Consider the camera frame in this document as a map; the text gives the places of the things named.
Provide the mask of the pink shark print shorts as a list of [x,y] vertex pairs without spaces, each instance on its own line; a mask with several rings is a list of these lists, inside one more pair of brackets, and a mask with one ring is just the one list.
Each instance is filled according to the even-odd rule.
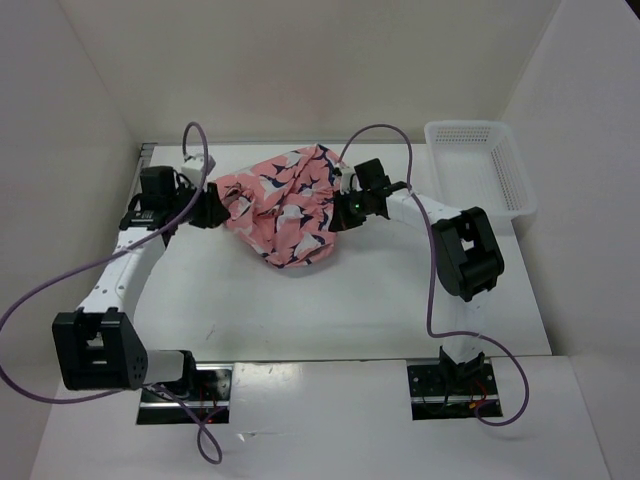
[[335,247],[330,223],[344,167],[315,144],[224,175],[215,180],[230,214],[224,225],[275,268],[319,262]]

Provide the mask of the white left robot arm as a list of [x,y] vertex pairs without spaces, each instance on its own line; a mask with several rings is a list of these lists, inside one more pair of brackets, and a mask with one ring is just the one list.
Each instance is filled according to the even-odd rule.
[[52,333],[65,387],[72,391],[137,390],[163,384],[175,398],[196,394],[200,376],[188,350],[149,350],[134,328],[145,284],[182,224],[216,228],[230,216],[206,177],[213,160],[180,169],[147,167],[119,223],[113,257],[94,289]]

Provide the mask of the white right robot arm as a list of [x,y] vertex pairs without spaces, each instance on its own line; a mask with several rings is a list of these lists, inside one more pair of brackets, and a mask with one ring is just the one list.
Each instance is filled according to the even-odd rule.
[[393,183],[373,159],[353,169],[335,168],[332,231],[357,228],[370,215],[382,216],[426,234],[430,248],[427,332],[442,341],[438,357],[440,385],[460,393],[480,375],[490,292],[504,272],[504,259],[486,212],[460,210]]

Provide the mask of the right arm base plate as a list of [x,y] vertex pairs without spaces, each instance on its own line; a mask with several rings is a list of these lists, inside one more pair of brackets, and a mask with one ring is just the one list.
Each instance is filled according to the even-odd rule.
[[491,363],[470,380],[447,385],[436,360],[409,362],[406,366],[413,421],[473,418],[477,407],[482,417],[503,416]]

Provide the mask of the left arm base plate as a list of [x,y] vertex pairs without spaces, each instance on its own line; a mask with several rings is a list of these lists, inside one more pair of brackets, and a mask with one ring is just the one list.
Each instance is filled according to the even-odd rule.
[[[171,385],[169,390],[200,421],[209,425],[228,424],[232,380],[232,364],[198,363],[188,389]],[[136,424],[186,425],[193,424],[193,419],[171,396],[143,391]]]

